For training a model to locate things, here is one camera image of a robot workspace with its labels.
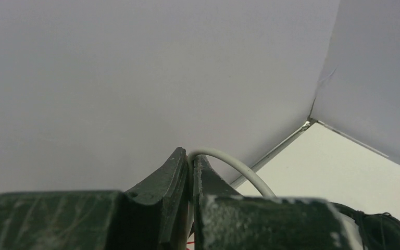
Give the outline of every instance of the gray wall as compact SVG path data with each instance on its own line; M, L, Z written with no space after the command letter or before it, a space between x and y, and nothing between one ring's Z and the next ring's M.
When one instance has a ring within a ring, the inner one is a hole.
M341 1L313 116L400 163L400 1Z
M1 0L0 192L125 190L177 146L252 164L305 121L337 8Z

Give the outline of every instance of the white panel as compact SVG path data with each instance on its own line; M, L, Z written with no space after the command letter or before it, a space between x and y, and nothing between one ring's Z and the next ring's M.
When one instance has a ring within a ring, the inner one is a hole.
M400 1L342 1L313 117L400 163Z
M125 190L177 146L253 163L305 121L338 3L0 1L0 191Z
M400 220L400 165L326 129L312 125L257 174L277 196L321 197ZM243 195L258 196L245 181ZM362 250L358 228L344 218L352 247Z

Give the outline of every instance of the black object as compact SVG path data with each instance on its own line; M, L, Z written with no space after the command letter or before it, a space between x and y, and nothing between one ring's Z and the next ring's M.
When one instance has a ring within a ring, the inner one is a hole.
M128 190L0 194L1 249L185 249L186 152Z
M368 215L339 203L333 204L358 225L364 249L400 250L400 221L388 212Z
M321 199L239 195L210 167L194 160L195 249L350 249L340 215Z

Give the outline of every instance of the white wall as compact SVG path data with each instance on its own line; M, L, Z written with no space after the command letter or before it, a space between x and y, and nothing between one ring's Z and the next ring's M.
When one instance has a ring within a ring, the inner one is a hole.
M277 196L320 197L367 214L389 212L400 220L400 165L318 123L257 174ZM237 191L259 195L248 181ZM353 220L344 217L344 222L353 249L363 250Z
M338 3L0 1L0 192L125 190L177 146L253 163L305 121Z
M400 1L341 1L312 116L400 163Z

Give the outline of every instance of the white cable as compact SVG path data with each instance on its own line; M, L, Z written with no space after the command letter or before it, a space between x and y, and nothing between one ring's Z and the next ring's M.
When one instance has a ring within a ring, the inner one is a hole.
M254 187L261 193L263 197L276 197L274 192L270 189L270 187L258 176L251 168L246 166L241 161L235 159L234 157L217 150L215 148L210 147L202 147L196 150L193 150L189 153L187 163L189 167L189 182L190 187L194 187L193 183L193 172L194 172L194 158L198 155L209 155L224 161L225 163L229 164L229 166L236 169L240 172L247 180L254 185Z

